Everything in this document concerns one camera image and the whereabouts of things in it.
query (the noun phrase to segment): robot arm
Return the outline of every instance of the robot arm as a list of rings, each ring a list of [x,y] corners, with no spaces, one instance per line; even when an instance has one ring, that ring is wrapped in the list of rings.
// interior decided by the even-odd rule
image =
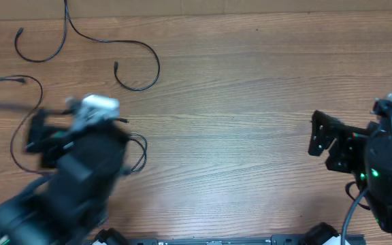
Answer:
[[[32,118],[25,150],[40,153],[41,166],[55,172],[0,205],[0,245],[79,245],[106,220],[108,197],[126,172],[129,141],[114,124],[116,101],[98,95],[70,101],[74,120],[68,129],[45,125],[45,110]]]
[[[380,228],[392,234],[392,95],[376,100],[372,113],[380,122],[360,129],[316,111],[308,153],[329,149],[327,169],[352,173]]]

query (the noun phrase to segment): wooden table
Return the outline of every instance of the wooden table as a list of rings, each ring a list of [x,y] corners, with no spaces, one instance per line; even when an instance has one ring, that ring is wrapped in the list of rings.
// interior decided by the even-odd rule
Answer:
[[[392,92],[392,12],[253,14],[231,16],[74,20],[84,34],[136,39],[100,44],[68,30],[61,53],[46,63],[23,61],[52,54],[62,20],[0,22],[0,76],[27,74],[43,83],[48,108],[68,96],[101,93],[118,98],[132,131],[148,138],[148,164],[121,180],[110,220],[125,236],[159,238],[261,237],[304,233],[321,221],[340,230],[353,178],[326,170],[307,154],[310,118],[319,109],[364,127],[375,97]],[[38,87],[0,83],[0,102],[34,105]],[[0,111],[0,203],[34,175],[12,163],[9,140],[22,115]],[[53,123],[69,124],[69,119]],[[16,155],[29,167],[37,156]],[[140,151],[131,145],[131,160]],[[369,244],[392,244],[370,212],[357,209],[350,233]]]

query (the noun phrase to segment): green led light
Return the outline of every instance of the green led light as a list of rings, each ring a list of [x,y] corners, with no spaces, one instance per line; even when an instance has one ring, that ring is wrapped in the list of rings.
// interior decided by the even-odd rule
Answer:
[[[56,133],[54,133],[53,135],[51,135],[51,137],[60,137],[62,135],[64,135],[65,132],[63,131],[57,131]]]
[[[372,169],[372,174],[373,174],[374,177],[378,177],[379,176],[379,173],[375,169]]]

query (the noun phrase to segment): wood grain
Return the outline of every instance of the wood grain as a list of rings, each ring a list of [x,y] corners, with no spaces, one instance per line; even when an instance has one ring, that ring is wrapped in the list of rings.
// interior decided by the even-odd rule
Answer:
[[[62,36],[62,20],[0,22],[0,76],[28,74],[45,89],[43,105],[62,108],[68,96],[101,93],[120,99],[121,115],[149,141],[148,165],[118,183],[106,227],[124,235],[211,238],[303,233],[321,221],[340,229],[353,178],[327,171],[307,154],[315,109],[364,127],[373,99],[392,92],[392,12],[252,14],[230,16],[74,20],[104,39],[136,39],[158,52],[158,83],[151,54],[131,44],[98,44],[71,29],[61,53],[46,63],[21,60],[20,49],[43,59]],[[34,105],[38,87],[0,83],[0,102]],[[9,139],[22,115],[0,111],[0,203],[35,176],[10,159]],[[68,124],[65,119],[54,123]],[[26,166],[37,156],[20,153]],[[140,151],[131,145],[134,162]],[[373,216],[358,209],[350,233],[370,244],[392,244]]]

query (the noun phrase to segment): cable connector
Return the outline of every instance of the cable connector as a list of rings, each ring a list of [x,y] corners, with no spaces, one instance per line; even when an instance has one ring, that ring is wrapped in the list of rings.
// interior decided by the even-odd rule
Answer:
[[[15,78],[12,81],[27,83],[27,80],[25,78]]]
[[[119,67],[119,62],[114,61],[114,73],[117,72],[117,68]]]
[[[18,32],[16,34],[16,37],[19,37],[20,34],[22,34],[23,31],[24,31],[24,27],[19,28],[19,30],[18,30]]]
[[[125,118],[117,118],[116,120],[118,120],[119,122],[122,122],[122,123],[128,123],[128,120]]]

